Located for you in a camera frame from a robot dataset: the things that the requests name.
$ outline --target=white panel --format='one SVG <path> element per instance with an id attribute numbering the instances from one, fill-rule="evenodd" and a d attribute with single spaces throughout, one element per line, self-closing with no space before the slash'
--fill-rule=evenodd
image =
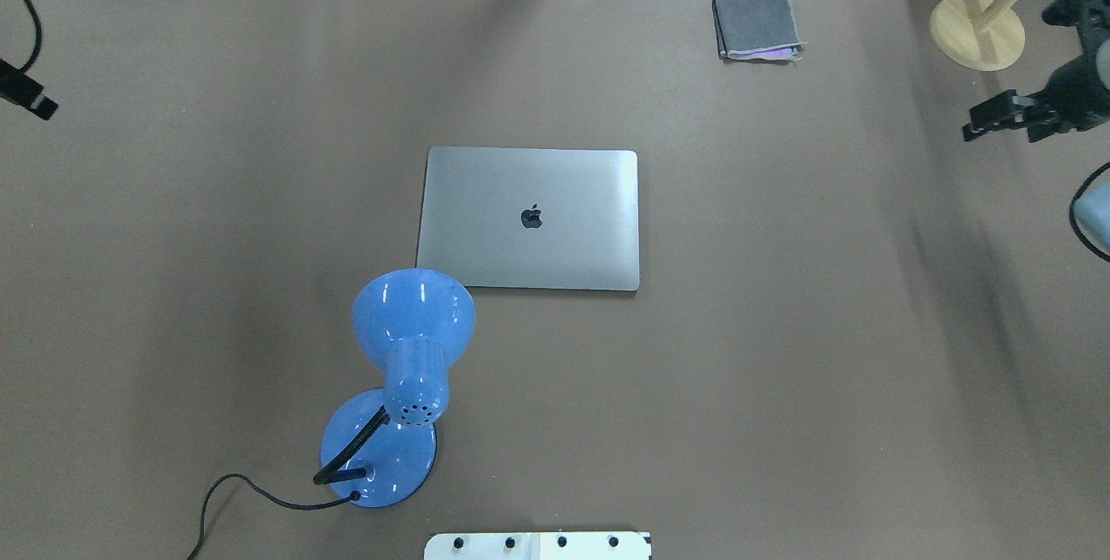
<path id="1" fill-rule="evenodd" d="M 650 560 L 650 540 L 647 532 L 445 533 L 427 541 L 424 560 Z"/>

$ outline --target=blue desk lamp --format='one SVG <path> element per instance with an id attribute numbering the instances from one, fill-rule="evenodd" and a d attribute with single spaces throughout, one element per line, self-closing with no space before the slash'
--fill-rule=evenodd
<path id="1" fill-rule="evenodd" d="M 450 400 L 447 369 L 474 334 L 474 299 L 445 273 L 406 268 L 364 287 L 351 319 L 385 384 L 332 416 L 313 481 L 340 497 L 356 493 L 355 506 L 384 508 L 414 493 L 432 471 L 435 421 Z"/>

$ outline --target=lamp shade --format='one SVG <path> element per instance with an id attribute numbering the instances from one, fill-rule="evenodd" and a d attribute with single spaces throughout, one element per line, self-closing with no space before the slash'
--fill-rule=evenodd
<path id="1" fill-rule="evenodd" d="M 385 411 L 403 426 L 423 426 L 451 400 L 447 369 L 474 335 L 474 299 L 458 281 L 426 268 L 373 279 L 354 299 L 355 338 L 385 375 Z"/>

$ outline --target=laptop lid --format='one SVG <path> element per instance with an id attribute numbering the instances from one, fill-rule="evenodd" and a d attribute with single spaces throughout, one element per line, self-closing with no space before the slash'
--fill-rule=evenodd
<path id="1" fill-rule="evenodd" d="M 473 287 L 639 287 L 630 150 L 434 146 L 416 267 Z"/>

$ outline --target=gray cloth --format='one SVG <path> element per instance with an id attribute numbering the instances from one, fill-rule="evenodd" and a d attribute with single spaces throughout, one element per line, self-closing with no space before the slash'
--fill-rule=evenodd
<path id="1" fill-rule="evenodd" d="M 717 51 L 729 59 L 797 59 L 798 27 L 790 0 L 713 0 Z M 760 55 L 766 51 L 793 50 Z"/>

